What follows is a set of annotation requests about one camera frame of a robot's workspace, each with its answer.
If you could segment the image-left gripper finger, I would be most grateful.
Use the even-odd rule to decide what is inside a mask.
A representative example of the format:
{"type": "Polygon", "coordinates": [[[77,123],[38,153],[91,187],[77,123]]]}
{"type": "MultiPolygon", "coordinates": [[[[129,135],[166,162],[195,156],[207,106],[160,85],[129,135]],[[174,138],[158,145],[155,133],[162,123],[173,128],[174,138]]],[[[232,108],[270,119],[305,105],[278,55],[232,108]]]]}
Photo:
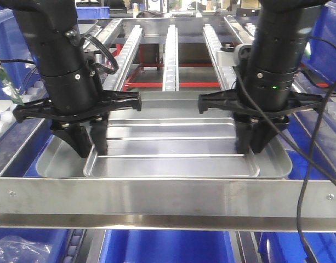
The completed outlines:
{"type": "Polygon", "coordinates": [[[85,127],[79,124],[52,123],[51,133],[71,146],[81,158],[87,158],[92,143],[85,127]]]}
{"type": "Polygon", "coordinates": [[[94,120],[90,123],[90,136],[98,156],[107,155],[107,119],[94,120]]]}

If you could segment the image-right gripper finger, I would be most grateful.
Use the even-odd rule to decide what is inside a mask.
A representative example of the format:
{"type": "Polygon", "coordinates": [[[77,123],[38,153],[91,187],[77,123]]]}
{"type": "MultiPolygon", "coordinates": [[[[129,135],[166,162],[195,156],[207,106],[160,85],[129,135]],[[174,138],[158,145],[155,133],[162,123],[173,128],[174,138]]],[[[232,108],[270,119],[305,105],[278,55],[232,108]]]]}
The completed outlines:
{"type": "Polygon", "coordinates": [[[234,114],[237,153],[247,154],[251,139],[251,123],[248,115],[234,114]]]}
{"type": "Polygon", "coordinates": [[[260,153],[277,134],[278,132],[267,121],[261,120],[253,124],[249,144],[253,153],[260,153]]]}

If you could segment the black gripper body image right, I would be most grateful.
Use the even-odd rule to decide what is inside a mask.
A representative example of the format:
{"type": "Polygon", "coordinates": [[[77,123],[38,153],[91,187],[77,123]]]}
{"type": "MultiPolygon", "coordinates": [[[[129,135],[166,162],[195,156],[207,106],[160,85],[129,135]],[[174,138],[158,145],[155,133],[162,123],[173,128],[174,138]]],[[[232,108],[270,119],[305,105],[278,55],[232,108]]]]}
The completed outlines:
{"type": "Polygon", "coordinates": [[[250,118],[264,121],[268,118],[275,125],[285,125],[289,122],[288,115],[308,109],[319,110],[322,102],[320,95],[289,89],[257,89],[248,94],[230,89],[200,95],[198,110],[200,114],[210,109],[231,111],[238,122],[250,118]]]}

